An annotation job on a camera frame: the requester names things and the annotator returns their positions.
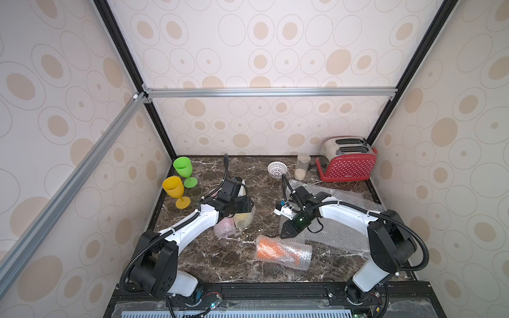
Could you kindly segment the orange bubble glass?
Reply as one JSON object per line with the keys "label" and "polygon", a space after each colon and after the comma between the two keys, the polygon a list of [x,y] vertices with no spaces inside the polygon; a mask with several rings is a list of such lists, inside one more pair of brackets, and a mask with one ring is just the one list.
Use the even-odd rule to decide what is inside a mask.
{"label": "orange bubble glass", "polygon": [[311,245],[292,239],[270,238],[264,235],[259,235],[256,239],[255,258],[259,261],[307,271],[311,265],[311,257]]}

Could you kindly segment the beige bubble glass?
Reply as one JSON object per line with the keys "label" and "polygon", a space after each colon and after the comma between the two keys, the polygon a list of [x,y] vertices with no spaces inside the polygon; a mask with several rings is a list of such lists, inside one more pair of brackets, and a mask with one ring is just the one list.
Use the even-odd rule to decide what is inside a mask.
{"label": "beige bubble glass", "polygon": [[185,209],[190,205],[190,198],[184,195],[184,184],[182,179],[177,176],[171,176],[163,181],[164,191],[176,200],[178,209]]}

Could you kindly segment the green wine glass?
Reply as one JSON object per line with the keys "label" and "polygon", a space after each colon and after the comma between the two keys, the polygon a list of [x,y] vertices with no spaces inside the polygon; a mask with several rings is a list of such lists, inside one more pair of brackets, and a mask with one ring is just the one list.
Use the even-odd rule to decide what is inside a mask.
{"label": "green wine glass", "polygon": [[193,166],[192,162],[188,157],[181,156],[173,162],[173,167],[179,176],[184,178],[185,188],[194,188],[198,184],[198,180],[192,177]]}

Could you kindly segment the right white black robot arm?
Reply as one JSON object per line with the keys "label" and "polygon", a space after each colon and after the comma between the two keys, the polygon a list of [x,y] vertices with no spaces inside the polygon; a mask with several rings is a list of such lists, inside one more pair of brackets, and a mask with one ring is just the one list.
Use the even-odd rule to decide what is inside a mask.
{"label": "right white black robot arm", "polygon": [[288,219],[282,226],[282,239],[296,237],[312,221],[321,219],[339,222],[368,238],[370,257],[345,287],[345,296],[356,306],[397,272],[423,270],[429,263],[424,240],[393,210],[368,210],[326,192],[311,194],[300,186],[290,190],[289,200],[275,205],[274,213]]}

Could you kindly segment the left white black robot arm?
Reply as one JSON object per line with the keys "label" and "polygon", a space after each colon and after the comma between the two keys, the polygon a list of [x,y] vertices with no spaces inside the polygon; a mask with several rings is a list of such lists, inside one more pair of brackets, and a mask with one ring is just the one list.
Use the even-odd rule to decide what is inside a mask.
{"label": "left white black robot arm", "polygon": [[200,201],[200,206],[175,225],[159,232],[144,232],[135,252],[120,277],[119,290],[124,294],[150,294],[155,298],[180,295],[198,303],[203,283],[178,269],[180,253],[203,232],[223,219],[249,214],[254,207],[245,180],[224,178],[214,196]]}

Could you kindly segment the yellow bubble wrapped glass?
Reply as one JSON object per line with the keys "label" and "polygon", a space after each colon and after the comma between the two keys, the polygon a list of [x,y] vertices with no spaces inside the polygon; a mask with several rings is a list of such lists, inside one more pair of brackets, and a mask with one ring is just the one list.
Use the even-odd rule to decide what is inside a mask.
{"label": "yellow bubble wrapped glass", "polygon": [[249,228],[254,220],[255,212],[256,207],[253,207],[249,213],[236,213],[233,217],[236,228],[240,231],[244,231]]}

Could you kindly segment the pink bubble wrapped glass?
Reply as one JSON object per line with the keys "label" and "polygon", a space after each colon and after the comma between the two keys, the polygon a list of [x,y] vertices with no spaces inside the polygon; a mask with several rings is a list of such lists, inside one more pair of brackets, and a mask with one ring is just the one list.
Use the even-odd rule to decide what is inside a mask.
{"label": "pink bubble wrapped glass", "polygon": [[235,221],[233,218],[226,217],[213,227],[214,235],[219,239],[224,239],[236,232]]}

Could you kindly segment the clear jar with powder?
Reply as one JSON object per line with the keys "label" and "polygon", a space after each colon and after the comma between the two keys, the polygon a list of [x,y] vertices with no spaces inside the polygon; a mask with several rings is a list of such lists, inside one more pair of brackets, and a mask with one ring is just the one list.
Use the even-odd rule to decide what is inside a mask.
{"label": "clear jar with powder", "polygon": [[311,156],[308,154],[299,154],[297,156],[294,178],[298,181],[305,179],[308,168],[310,166]]}

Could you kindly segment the white sink strainer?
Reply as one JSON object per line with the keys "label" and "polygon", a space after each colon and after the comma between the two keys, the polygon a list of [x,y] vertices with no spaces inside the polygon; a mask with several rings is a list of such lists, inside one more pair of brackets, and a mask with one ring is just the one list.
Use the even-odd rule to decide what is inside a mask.
{"label": "white sink strainer", "polygon": [[267,166],[267,171],[272,178],[281,179],[282,176],[287,175],[288,167],[283,162],[274,161]]}

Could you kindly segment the red toaster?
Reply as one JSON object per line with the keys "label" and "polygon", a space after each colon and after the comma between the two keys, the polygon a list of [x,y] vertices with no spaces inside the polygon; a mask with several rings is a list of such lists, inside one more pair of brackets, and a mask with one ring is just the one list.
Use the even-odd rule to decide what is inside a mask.
{"label": "red toaster", "polygon": [[323,182],[357,182],[371,177],[378,151],[358,136],[327,139],[315,159]]}

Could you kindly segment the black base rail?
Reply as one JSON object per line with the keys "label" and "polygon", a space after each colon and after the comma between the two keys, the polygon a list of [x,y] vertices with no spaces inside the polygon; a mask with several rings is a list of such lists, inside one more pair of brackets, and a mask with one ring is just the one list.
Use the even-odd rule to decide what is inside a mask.
{"label": "black base rail", "polygon": [[182,296],[156,299],[115,291],[105,317],[445,317],[428,282],[387,282],[354,306],[345,284],[209,283],[192,305]]}

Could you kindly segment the horizontal aluminium rail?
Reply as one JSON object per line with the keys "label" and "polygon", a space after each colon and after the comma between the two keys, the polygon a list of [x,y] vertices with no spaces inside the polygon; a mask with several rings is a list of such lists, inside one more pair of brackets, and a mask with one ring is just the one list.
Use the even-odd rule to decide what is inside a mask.
{"label": "horizontal aluminium rail", "polygon": [[393,97],[396,87],[260,87],[260,88],[208,88],[208,89],[156,89],[147,88],[135,98],[297,98],[297,97]]}

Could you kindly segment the left diagonal aluminium rail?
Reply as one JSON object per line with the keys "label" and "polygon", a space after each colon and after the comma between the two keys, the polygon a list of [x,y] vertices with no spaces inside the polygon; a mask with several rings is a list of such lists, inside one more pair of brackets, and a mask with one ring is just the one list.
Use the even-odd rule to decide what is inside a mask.
{"label": "left diagonal aluminium rail", "polygon": [[18,276],[28,264],[39,246],[54,228],[59,218],[67,210],[83,185],[103,160],[106,152],[118,139],[140,106],[146,102],[148,94],[139,92],[115,118],[104,134],[93,145],[75,171],[62,184],[56,194],[45,205],[45,208],[30,224],[16,242],[13,250],[1,264],[1,297],[12,287]]}

